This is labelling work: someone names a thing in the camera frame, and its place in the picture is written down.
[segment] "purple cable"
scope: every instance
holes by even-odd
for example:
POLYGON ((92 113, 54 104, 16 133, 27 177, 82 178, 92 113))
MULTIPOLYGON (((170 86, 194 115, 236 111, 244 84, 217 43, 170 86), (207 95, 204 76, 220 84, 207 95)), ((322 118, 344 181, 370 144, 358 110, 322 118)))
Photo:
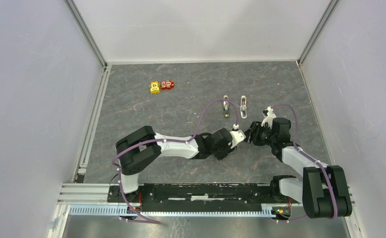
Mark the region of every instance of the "purple cable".
POLYGON ((297 141, 297 135, 298 135, 298 119, 297 119, 297 114, 295 113, 295 110, 294 108, 289 105, 289 104, 277 104, 277 105, 274 105, 272 107, 280 107, 280 106, 287 106, 291 109, 292 111, 292 114, 294 114, 294 121, 295 121, 295 135, 294 135, 294 141, 293 141, 293 144, 294 144, 294 148, 298 151, 298 153, 304 155, 307 159, 311 160, 312 162, 314 162, 316 165, 318 165, 321 170, 322 170, 322 173, 323 173, 323 176, 324 176, 324 179, 326 180, 326 183, 327 183, 327 187, 329 189, 329 193, 330 193, 330 197, 332 199, 332 204, 333 204, 333 217, 331 219, 336 219, 337 218, 337 204, 336 204, 336 199, 335 199, 335 195, 333 193, 333 187, 332 187, 332 184, 330 183, 330 180, 329 180, 329 176, 327 175, 327 172, 326 170, 324 169, 323 165, 321 163, 319 163, 318 160, 316 160, 315 158, 313 158, 311 155, 307 154, 306 152, 300 150, 296 144, 296 141, 297 141))
POLYGON ((203 109, 202 114, 200 114, 199 123, 197 124, 196 131, 194 132, 194 134, 192 135, 192 137, 191 137, 189 140, 187 140, 187 142, 190 142, 190 141, 194 140, 194 138, 196 137, 197 133, 199 132, 199 127, 200 127, 200 124, 202 123, 202 118, 203 118, 203 115, 205 114, 207 108, 210 107, 210 105, 212 105, 214 102, 218 102, 218 101, 227 101, 227 102, 229 102, 229 103, 234 107, 234 109, 235 109, 235 125, 238 125, 239 115, 238 115, 238 110, 237 110, 237 108, 235 107, 235 104, 234 104, 233 102, 231 102, 230 100, 228 100, 228 99, 217 98, 217 99, 213 100, 212 102, 210 102, 210 103, 205 107, 205 109, 203 109))
MULTIPOLYGON (((230 100, 228 99, 223 99, 223 98, 220 98, 220 99, 215 99, 213 100, 212 102, 210 102, 204 109, 203 109, 203 112, 201 113, 200 115, 200 118, 199 118, 199 123, 197 124, 197 128, 196 128, 196 131, 194 132, 193 136, 187 140, 187 141, 184 141, 184 140, 175 140, 175 139, 166 139, 167 141, 169 142, 178 142, 178 143, 188 143, 192 140, 194 140, 194 138, 196 137, 198 131, 199 131, 199 127, 200 127, 200 124, 202 122, 202 118, 203 118, 203 114, 206 112, 206 110, 209 108, 210 105, 212 105, 214 102, 217 102, 217 101, 227 101, 229 102, 233 107, 234 107, 234 110, 235 110, 235 115, 236 115, 236 120, 235 120, 235 125, 238 125, 238 121, 239 121, 239 116, 238 116, 238 111, 237 111, 237 108, 235 108, 235 104, 233 102, 231 102, 230 100)), ((142 215, 140 212, 136 211, 131 205, 130 203, 128 202, 126 196, 125 196, 125 193, 124 193, 124 190, 123 190, 123 183, 122 183, 122 173, 120 172, 120 169, 121 169, 121 166, 119 164, 116 163, 116 160, 124 155, 125 153, 129 152, 130 150, 134 149, 134 148, 137 148, 139 146, 142 146, 142 145, 145 145, 145 144, 148 144, 148 143, 152 143, 152 142, 163 142, 164 139, 152 139, 152 140, 147 140, 147 141, 143 141, 143 142, 140 142, 136 145, 132 145, 131 147, 127 148, 126 150, 120 152, 116 157, 113 158, 113 160, 111 161, 111 163, 116 166, 118 168, 118 175, 119 175, 119 186, 120 186, 120 191, 122 193, 122 197, 123 197, 123 200, 125 201, 125 203, 127 204, 127 206, 134 212, 136 213, 138 216, 140 216, 141 218, 145 219, 145 221, 142 221, 142 220, 126 220, 127 222, 139 222, 139 223, 153 223, 153 224, 160 224, 159 221, 155 221, 153 219, 150 219, 150 218, 147 218, 146 216, 142 215)))

